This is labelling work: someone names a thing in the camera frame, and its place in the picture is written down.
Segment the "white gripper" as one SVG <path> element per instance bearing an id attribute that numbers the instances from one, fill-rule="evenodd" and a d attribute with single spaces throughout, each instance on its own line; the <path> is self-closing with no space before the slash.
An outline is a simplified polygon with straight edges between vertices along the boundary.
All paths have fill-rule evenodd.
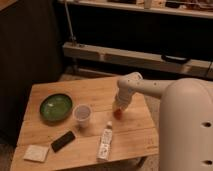
<path id="1" fill-rule="evenodd" d="M 114 111 L 118 109 L 120 109 L 121 111 L 125 111 L 130 105 L 133 95 L 134 92 L 132 91 L 119 90 L 115 95 L 115 99 L 112 104 L 112 109 Z"/>

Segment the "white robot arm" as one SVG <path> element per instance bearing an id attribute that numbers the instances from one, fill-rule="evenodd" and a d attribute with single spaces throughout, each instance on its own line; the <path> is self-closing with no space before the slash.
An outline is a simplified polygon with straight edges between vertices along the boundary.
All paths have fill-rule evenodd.
<path id="1" fill-rule="evenodd" d="M 160 100 L 159 171 L 213 171 L 213 81 L 147 80 L 121 76 L 114 107 L 122 111 L 136 93 Z"/>

